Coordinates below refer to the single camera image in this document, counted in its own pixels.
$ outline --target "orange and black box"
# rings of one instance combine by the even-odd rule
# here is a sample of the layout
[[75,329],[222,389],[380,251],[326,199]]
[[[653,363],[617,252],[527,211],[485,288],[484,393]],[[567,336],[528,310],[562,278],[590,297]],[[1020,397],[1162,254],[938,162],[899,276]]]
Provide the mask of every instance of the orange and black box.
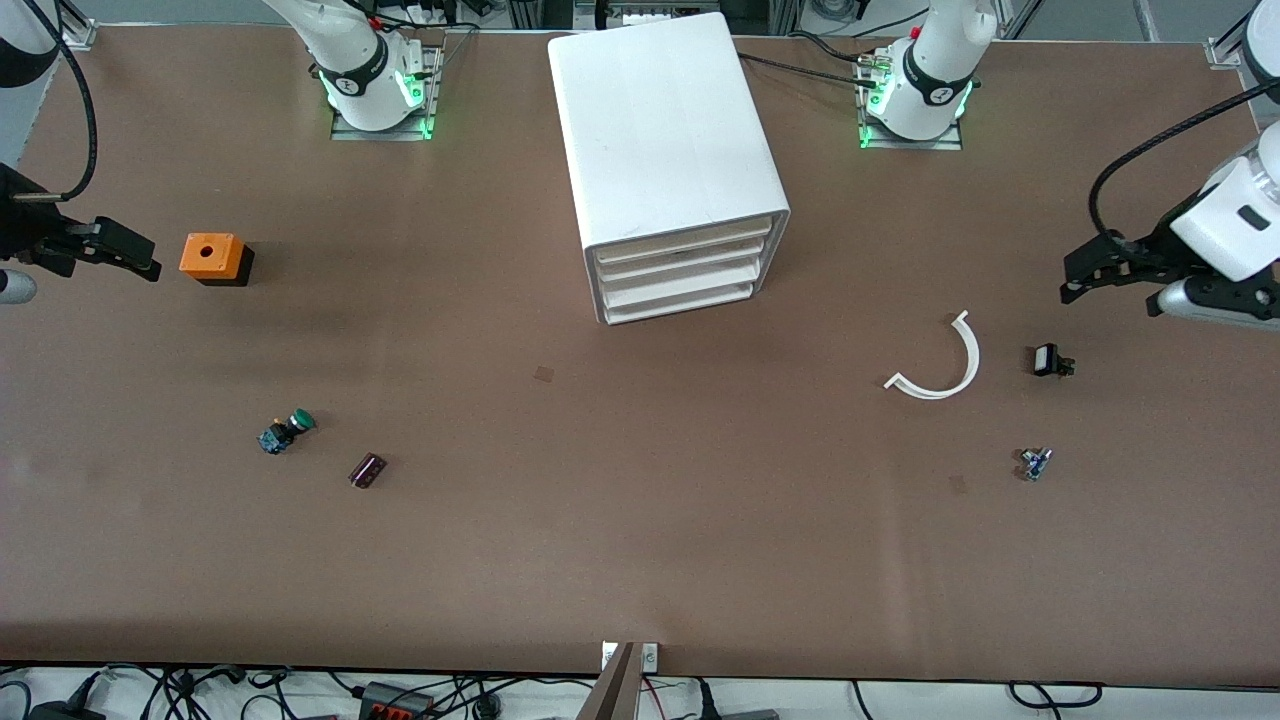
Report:
[[187,236],[178,269],[200,284],[244,287],[253,251],[232,233],[193,232]]

